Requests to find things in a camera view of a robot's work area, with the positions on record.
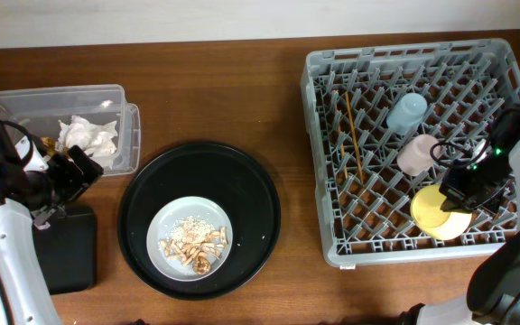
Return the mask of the yellow-green bowl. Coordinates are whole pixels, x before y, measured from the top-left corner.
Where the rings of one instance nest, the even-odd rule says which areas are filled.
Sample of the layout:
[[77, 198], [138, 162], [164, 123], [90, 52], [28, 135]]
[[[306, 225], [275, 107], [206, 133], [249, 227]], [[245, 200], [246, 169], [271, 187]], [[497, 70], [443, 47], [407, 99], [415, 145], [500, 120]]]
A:
[[434, 184], [420, 189], [413, 197], [410, 213], [415, 225], [428, 236], [451, 240], [468, 228], [472, 215], [441, 210], [446, 197], [439, 192], [439, 188]]

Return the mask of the gold foil wrapper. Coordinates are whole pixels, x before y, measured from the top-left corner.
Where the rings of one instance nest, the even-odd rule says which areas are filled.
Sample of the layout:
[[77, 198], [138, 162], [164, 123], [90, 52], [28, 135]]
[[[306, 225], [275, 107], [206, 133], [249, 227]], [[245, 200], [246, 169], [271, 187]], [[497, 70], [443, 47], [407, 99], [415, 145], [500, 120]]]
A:
[[60, 148], [60, 146], [57, 144], [57, 141], [50, 138], [50, 137], [42, 137], [42, 143], [45, 147], [46, 153], [52, 157], [53, 155], [57, 153], [62, 153], [67, 155], [68, 149], [66, 147]]

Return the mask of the white napkin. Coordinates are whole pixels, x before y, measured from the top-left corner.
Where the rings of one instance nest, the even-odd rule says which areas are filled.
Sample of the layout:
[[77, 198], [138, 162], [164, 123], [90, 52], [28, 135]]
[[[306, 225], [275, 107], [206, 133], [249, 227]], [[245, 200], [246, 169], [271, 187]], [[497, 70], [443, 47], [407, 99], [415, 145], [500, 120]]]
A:
[[116, 120], [96, 125], [82, 116], [72, 116], [69, 124], [60, 120], [59, 124], [60, 133], [55, 143], [58, 152], [66, 153], [76, 145], [102, 167], [113, 166], [117, 151], [114, 139], [118, 136]]

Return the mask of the pink cup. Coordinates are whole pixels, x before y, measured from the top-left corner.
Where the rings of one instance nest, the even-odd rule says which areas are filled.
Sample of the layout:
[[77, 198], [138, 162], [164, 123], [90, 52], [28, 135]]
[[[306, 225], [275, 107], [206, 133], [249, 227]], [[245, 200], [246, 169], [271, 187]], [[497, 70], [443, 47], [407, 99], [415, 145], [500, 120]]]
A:
[[400, 170], [410, 176], [418, 176], [434, 165], [431, 149], [438, 143], [432, 135], [417, 135], [398, 154], [396, 162]]

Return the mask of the blue cup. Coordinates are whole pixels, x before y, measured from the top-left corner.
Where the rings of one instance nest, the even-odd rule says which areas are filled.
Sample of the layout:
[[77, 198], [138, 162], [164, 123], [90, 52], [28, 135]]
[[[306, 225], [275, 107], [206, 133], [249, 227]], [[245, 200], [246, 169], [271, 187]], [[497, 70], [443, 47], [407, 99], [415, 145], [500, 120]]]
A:
[[428, 103], [423, 96], [416, 93], [403, 95], [387, 115], [388, 129], [398, 135], [406, 135], [421, 123], [427, 108]]

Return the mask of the wooden chopstick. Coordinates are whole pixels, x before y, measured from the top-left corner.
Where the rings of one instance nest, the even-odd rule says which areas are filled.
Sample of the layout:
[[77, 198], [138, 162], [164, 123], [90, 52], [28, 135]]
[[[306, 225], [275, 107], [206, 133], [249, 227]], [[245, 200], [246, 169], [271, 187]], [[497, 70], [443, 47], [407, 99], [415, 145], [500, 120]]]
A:
[[362, 168], [362, 163], [361, 163], [361, 158], [360, 158], [360, 151], [359, 151], [359, 147], [358, 147], [358, 140], [356, 138], [356, 128], [354, 126], [354, 120], [352, 118], [350, 99], [349, 99], [349, 94], [348, 94], [347, 90], [345, 91], [344, 97], [345, 97], [346, 106], [347, 106], [351, 138], [352, 138], [354, 151], [355, 151], [355, 157], [356, 157], [356, 161], [357, 161], [358, 177], [360, 179], [360, 182], [362, 184], [364, 184], [363, 168]]
[[[338, 91], [337, 90], [333, 90], [332, 91], [332, 95], [338, 95]], [[338, 100], [335, 99], [335, 103], [334, 103], [334, 110], [335, 110], [335, 115], [336, 114], [340, 114], [340, 111], [338, 109]], [[338, 122], [338, 125], [337, 125], [337, 133], [338, 133], [338, 137], [337, 137], [337, 142], [339, 143], [339, 148], [340, 148], [340, 162], [342, 162], [342, 160], [344, 159], [345, 157], [345, 147], [344, 147], [344, 138], [342, 137], [342, 129], [341, 129], [341, 125], [340, 125], [340, 120], [339, 119], [339, 122]], [[348, 179], [348, 170], [347, 170], [347, 167], [346, 165], [343, 167], [343, 172], [344, 172], [344, 179], [345, 181]]]

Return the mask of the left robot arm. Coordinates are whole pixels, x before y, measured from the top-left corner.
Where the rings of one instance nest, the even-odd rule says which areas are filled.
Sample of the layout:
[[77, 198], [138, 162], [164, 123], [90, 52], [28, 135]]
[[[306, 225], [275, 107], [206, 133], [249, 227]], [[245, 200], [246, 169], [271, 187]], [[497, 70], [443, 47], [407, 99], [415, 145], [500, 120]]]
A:
[[0, 324], [59, 324], [51, 296], [95, 283], [97, 221], [75, 201], [102, 174], [78, 146], [48, 154], [0, 120]]

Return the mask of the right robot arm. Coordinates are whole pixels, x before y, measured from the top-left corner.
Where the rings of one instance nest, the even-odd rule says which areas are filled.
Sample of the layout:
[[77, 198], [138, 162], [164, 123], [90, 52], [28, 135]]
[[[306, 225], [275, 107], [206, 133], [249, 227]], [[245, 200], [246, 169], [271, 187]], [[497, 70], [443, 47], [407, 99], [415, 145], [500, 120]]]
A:
[[454, 161], [440, 184], [419, 190], [411, 215], [419, 228], [458, 225], [460, 216], [498, 208], [508, 181], [515, 184], [517, 232], [472, 275], [460, 297], [435, 305], [419, 303], [400, 324], [520, 324], [520, 104], [504, 109], [480, 152]]

